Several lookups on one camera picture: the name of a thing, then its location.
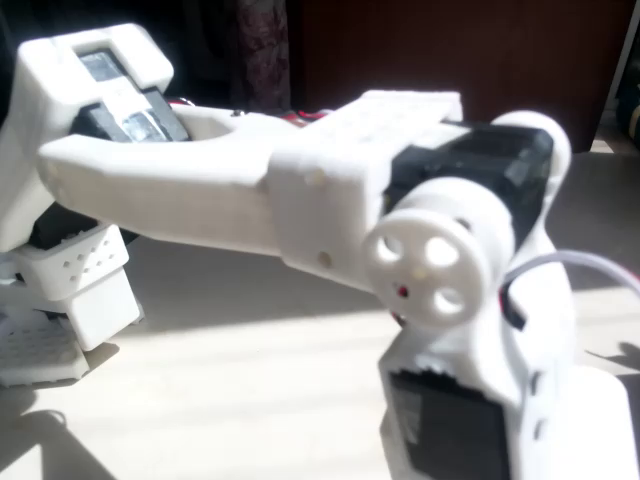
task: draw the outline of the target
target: screw hole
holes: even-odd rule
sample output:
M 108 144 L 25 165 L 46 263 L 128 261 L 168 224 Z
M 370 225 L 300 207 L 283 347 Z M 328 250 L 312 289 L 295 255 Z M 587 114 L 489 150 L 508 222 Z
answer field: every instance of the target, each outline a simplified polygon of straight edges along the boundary
M 333 260 L 331 259 L 331 255 L 327 252 L 320 252 L 318 254 L 318 263 L 320 263 L 324 268 L 331 268 Z
M 446 268 L 460 259 L 458 249 L 442 237 L 433 237 L 425 246 L 427 261 L 434 267 Z
M 436 290 L 433 302 L 436 309 L 445 315 L 460 313 L 464 308 L 464 300 L 460 292 L 449 287 Z
M 456 222 L 462 225 L 467 230 L 471 231 L 471 225 L 464 218 L 456 218 Z

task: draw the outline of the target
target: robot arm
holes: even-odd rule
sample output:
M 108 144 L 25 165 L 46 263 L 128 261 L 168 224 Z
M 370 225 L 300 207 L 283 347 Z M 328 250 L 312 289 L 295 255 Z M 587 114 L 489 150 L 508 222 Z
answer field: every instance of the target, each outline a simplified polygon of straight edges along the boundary
M 86 55 L 105 49 L 121 64 L 118 75 L 89 65 Z M 464 478 L 459 461 L 433 455 L 433 438 L 416 423 L 423 403 L 436 411 L 448 399 L 466 406 L 441 412 L 486 430 L 464 444 L 480 459 L 466 462 L 478 478 L 541 478 L 532 443 L 558 392 L 533 398 L 527 385 L 536 372 L 561 377 L 571 361 L 570 288 L 558 265 L 514 285 L 514 304 L 535 317 L 526 334 L 503 320 L 498 290 L 509 266 L 553 249 L 544 220 L 569 166 L 562 129 L 527 112 L 464 124 L 457 94 L 415 92 L 368 92 L 303 129 L 186 106 L 174 107 L 174 120 L 156 102 L 171 78 L 167 65 L 131 25 L 21 48 L 16 75 L 28 81 L 16 84 L 3 128 L 2 168 L 17 174 L 0 177 L 0 251 L 22 245 L 55 199 L 152 238 L 277 255 L 372 291 L 407 322 L 380 362 L 389 461 L 407 478 Z M 91 128 L 78 129 L 79 118 Z M 93 252 L 79 237 L 77 248 Z M 55 252 L 43 271 L 66 268 L 67 253 Z M 61 271 L 74 295 L 107 278 Z M 94 294 L 120 299 L 123 285 Z M 547 307 L 528 293 L 540 288 L 550 292 Z M 456 431 L 445 430 L 432 432 Z

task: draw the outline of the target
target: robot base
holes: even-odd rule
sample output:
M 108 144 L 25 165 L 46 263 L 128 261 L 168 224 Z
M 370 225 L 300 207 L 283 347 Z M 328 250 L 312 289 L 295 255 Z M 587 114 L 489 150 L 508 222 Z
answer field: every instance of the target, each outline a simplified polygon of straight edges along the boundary
M 640 479 L 629 399 L 617 378 L 595 368 L 573 367 L 556 415 L 546 432 L 549 480 Z M 431 480 L 404 464 L 386 415 L 380 434 L 394 480 Z

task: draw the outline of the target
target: white table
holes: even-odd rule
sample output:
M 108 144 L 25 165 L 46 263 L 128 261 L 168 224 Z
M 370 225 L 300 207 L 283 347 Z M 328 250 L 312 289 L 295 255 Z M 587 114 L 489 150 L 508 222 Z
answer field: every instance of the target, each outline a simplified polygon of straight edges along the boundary
M 1 480 L 389 478 L 376 363 L 398 327 L 376 299 L 272 258 L 130 251 L 147 320 L 77 383 L 0 390 Z M 599 418 L 628 470 L 628 422 Z

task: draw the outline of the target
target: gray wire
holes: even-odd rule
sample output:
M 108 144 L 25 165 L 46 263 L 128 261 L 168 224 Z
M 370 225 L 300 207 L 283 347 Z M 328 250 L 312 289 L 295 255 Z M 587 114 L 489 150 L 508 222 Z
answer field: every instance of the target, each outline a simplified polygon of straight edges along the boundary
M 558 250 L 557 252 L 540 255 L 533 260 L 529 260 L 507 273 L 504 277 L 504 285 L 509 286 L 516 278 L 533 268 L 555 262 L 580 265 L 598 270 L 619 284 L 629 287 L 640 297 L 640 280 L 633 273 L 608 258 L 578 250 Z

